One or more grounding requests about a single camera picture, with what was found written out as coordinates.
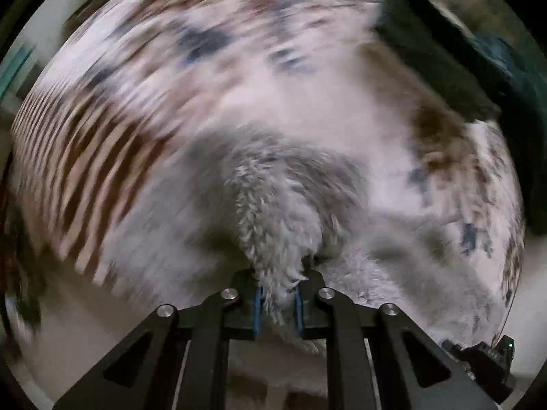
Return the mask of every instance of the gray fluffy fabric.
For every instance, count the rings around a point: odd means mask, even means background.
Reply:
[[[104,255],[115,292],[179,308],[250,265],[270,330],[297,345],[292,290],[308,256],[327,285],[359,304],[397,303],[437,342],[474,344],[500,322],[502,305],[439,223],[370,214],[364,163],[258,127],[199,133],[107,236]]]

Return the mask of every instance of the dark cloth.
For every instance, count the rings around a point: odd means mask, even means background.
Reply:
[[[497,120],[515,164],[528,225],[536,233],[547,232],[543,75],[503,39],[466,35],[429,0],[382,2],[379,35],[466,121],[485,120],[488,113],[481,107],[489,105],[471,88],[474,82],[499,107]],[[471,84],[462,80],[466,72],[453,60],[471,73]]]

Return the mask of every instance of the patterned fabric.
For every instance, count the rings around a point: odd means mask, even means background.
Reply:
[[[262,122],[366,160],[371,207],[434,215],[509,306],[524,224],[494,121],[465,123],[372,26],[377,0],[111,0],[43,72],[14,126],[13,186],[95,283],[143,188],[211,124]]]

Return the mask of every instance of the metal screw head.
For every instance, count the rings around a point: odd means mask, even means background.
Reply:
[[[322,288],[317,292],[317,294],[319,294],[319,297],[322,297],[323,299],[332,299],[335,291],[332,288]]]
[[[394,303],[382,304],[379,309],[382,313],[387,314],[388,316],[396,316],[400,312],[399,307]]]
[[[173,305],[160,305],[158,306],[157,314],[161,317],[169,317],[174,313]]]
[[[232,299],[235,299],[239,293],[235,288],[226,288],[223,289],[221,292],[221,296],[223,299],[226,299],[227,301],[231,301]]]

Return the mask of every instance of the fuzzy blanket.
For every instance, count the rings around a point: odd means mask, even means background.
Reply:
[[[270,320],[232,367],[295,390],[326,384],[321,345],[288,325],[304,256],[437,341],[496,339],[523,245],[507,147],[493,115],[466,123],[377,37],[378,14],[379,0],[109,2],[14,123],[35,244],[147,306],[195,305],[250,264]]]

